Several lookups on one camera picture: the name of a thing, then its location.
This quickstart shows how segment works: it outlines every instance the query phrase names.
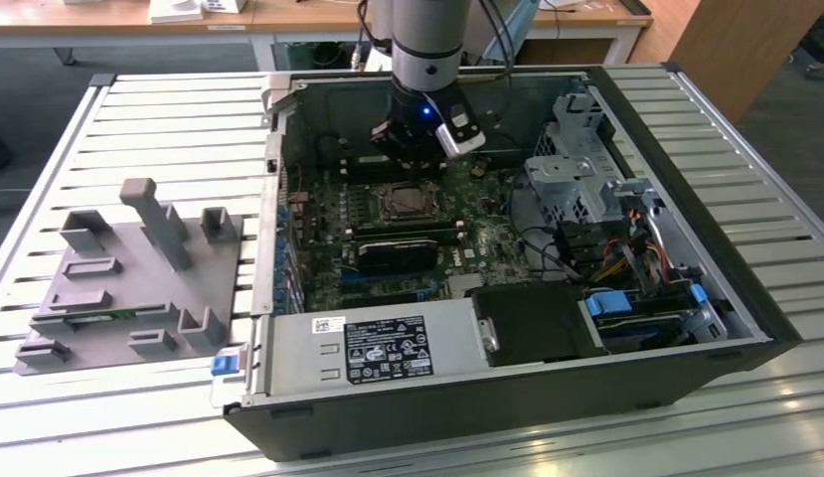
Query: sticker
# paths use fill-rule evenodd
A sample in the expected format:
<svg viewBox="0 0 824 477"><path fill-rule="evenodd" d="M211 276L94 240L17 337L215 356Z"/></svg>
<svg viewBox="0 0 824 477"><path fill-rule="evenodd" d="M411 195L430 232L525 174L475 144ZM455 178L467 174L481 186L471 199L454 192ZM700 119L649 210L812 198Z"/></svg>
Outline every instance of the sticker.
<svg viewBox="0 0 824 477"><path fill-rule="evenodd" d="M326 316L324 318L314 318L310 320L310 331L316 333L335 333L343 331L343 323L346 317L343 316Z"/></svg>
<svg viewBox="0 0 824 477"><path fill-rule="evenodd" d="M434 374L422 316L346 323L346 380L354 385Z"/></svg>
<svg viewBox="0 0 824 477"><path fill-rule="evenodd" d="M223 32L223 31L231 31L231 30L246 30L247 27L243 25L208 25L208 31L211 32Z"/></svg>

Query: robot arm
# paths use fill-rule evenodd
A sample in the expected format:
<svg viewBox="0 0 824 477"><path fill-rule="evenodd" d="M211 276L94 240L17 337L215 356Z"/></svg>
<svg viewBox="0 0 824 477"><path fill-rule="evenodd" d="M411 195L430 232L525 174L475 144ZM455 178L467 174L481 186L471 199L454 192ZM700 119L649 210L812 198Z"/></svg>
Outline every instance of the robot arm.
<svg viewBox="0 0 824 477"><path fill-rule="evenodd" d="M486 141L457 84L471 0L374 1L377 22L391 22L393 87L371 142L406 169L426 169L445 153L461 156Z"/></svg>

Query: blue tab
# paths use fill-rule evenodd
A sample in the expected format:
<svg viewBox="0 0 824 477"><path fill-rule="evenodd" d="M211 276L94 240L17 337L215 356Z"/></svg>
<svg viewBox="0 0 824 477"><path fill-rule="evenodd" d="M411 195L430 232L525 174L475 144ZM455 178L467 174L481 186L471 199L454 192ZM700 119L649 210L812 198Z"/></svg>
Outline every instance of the blue tab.
<svg viewBox="0 0 824 477"><path fill-rule="evenodd" d="M692 295L694 296L694 299L698 300L698 303L706 303L706 300L709 300L709 297L706 296L706 291L704 290L704 288L700 285L692 285Z"/></svg>
<svg viewBox="0 0 824 477"><path fill-rule="evenodd" d="M591 316L597 316L602 313L602 308L599 308L599 303L597 303L597 300L594 299L593 296L589 296L587 299L585 300L585 306L587 306L587 313Z"/></svg>
<svg viewBox="0 0 824 477"><path fill-rule="evenodd" d="M238 373L238 355L211 358L211 376L234 375L235 373Z"/></svg>
<svg viewBox="0 0 824 477"><path fill-rule="evenodd" d="M626 293L618 290L599 291L594 293L587 300L585 300L585 303L591 316L633 311L633 306L629 304Z"/></svg>

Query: floor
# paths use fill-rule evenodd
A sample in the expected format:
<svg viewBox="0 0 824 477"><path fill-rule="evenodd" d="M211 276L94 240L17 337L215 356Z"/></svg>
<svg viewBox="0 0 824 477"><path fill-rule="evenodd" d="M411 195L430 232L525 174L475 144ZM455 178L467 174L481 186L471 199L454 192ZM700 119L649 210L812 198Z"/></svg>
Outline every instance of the floor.
<svg viewBox="0 0 824 477"><path fill-rule="evenodd" d="M51 50L0 50L0 135L13 162L0 189L29 189L90 77L95 73L163 74L254 71L248 46L84 48L63 67ZM824 75L804 77L808 60L786 63L738 129L824 220ZM0 194L0 243L25 200Z"/></svg>

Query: power supply label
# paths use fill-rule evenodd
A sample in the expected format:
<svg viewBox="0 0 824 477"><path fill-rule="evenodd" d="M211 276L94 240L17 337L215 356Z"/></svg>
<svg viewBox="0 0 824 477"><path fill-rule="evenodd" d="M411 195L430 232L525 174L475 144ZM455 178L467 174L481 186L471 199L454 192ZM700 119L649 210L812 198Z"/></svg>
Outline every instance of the power supply label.
<svg viewBox="0 0 824 477"><path fill-rule="evenodd" d="M354 385L434 373L422 316L346 323L346 380Z"/></svg>

